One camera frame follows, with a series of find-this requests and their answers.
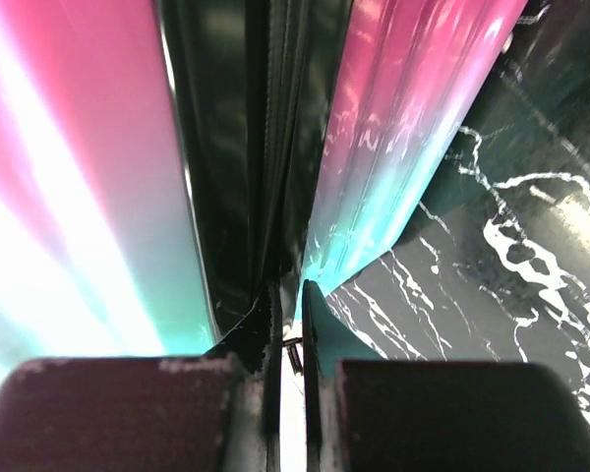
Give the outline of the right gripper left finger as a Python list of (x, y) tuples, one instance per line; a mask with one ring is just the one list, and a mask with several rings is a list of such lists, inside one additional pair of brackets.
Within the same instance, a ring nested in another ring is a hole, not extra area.
[(281, 308), (201, 356), (37, 358), (0, 385), (0, 471), (276, 471)]

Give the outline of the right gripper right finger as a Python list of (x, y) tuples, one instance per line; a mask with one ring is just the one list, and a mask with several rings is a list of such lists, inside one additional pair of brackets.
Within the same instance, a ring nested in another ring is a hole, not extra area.
[(590, 471), (590, 430), (541, 365), (385, 360), (302, 292), (311, 471)]

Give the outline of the pink teal hardshell suitcase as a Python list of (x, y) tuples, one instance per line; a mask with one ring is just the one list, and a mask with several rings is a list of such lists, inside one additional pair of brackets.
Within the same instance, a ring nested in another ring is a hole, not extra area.
[(398, 239), (521, 1), (0, 1), (0, 374), (193, 355)]

